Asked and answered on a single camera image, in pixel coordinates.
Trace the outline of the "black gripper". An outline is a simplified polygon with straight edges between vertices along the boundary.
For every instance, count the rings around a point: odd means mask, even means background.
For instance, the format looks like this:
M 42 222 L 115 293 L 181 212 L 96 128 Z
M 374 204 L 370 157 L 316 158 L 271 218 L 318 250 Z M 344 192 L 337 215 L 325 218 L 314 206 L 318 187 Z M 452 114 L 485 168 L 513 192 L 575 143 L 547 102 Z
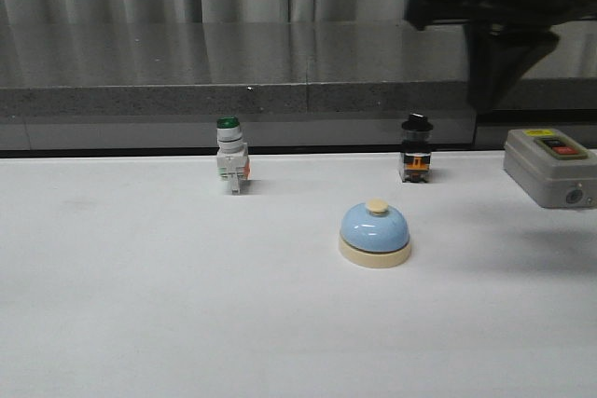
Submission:
M 433 25 L 466 25 L 466 100 L 491 112 L 516 83 L 552 53 L 560 37 L 550 29 L 594 21 L 596 0 L 408 0 L 407 22 L 421 31 Z

